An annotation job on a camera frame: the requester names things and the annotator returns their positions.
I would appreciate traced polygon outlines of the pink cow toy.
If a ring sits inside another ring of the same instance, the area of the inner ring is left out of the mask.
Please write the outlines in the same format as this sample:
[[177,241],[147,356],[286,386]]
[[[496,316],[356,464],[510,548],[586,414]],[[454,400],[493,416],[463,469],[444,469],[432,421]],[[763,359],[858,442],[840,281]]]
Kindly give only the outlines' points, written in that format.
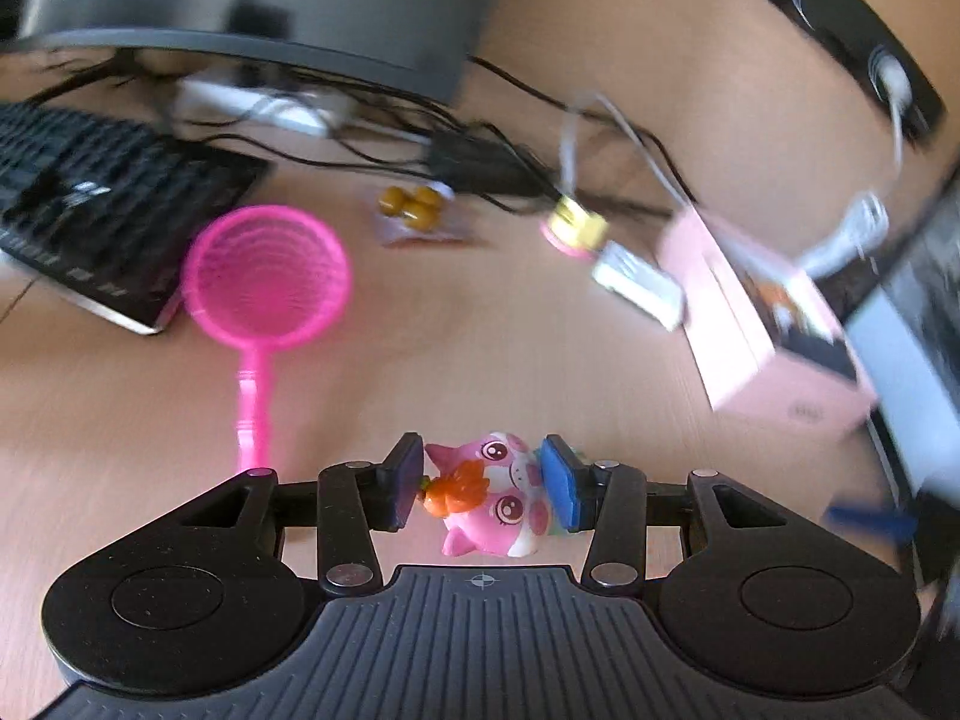
[[467,444],[427,444],[436,475],[421,480],[423,509],[446,527],[441,553],[521,559],[553,530],[539,456],[510,433]]

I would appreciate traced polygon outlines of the pink plastic basket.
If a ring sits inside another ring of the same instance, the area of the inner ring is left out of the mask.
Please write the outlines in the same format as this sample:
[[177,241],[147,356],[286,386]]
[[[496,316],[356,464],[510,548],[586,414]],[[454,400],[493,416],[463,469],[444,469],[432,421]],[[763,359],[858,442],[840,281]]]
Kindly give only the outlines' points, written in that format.
[[272,358],[340,319],[352,294],[347,250],[306,211],[246,206],[195,239],[181,293],[205,335],[238,351],[238,470],[268,468]]

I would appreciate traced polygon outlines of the yellow pink stamp toy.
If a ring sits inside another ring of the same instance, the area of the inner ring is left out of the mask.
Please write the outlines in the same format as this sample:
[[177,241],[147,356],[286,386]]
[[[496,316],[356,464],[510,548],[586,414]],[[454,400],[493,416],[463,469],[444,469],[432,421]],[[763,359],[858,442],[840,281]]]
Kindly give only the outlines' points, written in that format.
[[540,223],[545,241],[573,259],[594,257],[604,245],[607,231],[608,221],[604,216],[587,210],[568,195],[563,195]]

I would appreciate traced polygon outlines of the yellow balls snack packet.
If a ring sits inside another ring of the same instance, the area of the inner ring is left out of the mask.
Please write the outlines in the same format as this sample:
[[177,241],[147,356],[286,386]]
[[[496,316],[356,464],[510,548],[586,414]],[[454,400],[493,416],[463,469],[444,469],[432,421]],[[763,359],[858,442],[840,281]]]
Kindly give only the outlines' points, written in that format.
[[374,232],[382,245],[473,244],[472,215],[442,182],[384,188],[373,202]]

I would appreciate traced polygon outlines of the pink cardboard box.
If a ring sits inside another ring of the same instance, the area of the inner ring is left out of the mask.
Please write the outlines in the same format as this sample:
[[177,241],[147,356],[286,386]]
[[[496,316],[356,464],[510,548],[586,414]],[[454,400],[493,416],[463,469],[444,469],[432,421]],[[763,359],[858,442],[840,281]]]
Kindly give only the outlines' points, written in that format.
[[719,216],[687,208],[658,262],[685,293],[683,330],[709,405],[838,440],[877,395],[807,273]]

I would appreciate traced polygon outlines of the right black monitor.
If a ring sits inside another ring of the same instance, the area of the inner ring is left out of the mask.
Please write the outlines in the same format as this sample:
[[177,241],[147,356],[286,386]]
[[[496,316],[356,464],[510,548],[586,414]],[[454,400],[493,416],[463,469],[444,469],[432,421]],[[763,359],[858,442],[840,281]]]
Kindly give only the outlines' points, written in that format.
[[913,494],[958,500],[958,192],[846,323]]

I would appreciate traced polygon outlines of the black power adapter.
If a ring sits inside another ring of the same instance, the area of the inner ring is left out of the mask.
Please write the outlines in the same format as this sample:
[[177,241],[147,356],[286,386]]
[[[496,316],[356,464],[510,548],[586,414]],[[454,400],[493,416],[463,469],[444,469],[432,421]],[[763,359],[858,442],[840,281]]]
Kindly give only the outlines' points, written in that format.
[[550,171],[527,149],[503,140],[435,133],[425,153],[425,167],[435,181],[457,193],[558,197]]

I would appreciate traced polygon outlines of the black keyboard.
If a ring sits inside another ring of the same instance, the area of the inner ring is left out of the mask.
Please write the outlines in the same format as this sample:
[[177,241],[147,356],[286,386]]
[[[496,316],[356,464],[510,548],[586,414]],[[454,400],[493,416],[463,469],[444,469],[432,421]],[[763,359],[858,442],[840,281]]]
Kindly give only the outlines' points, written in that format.
[[268,171],[142,122],[5,103],[2,252],[89,312],[156,335],[178,312],[197,234]]

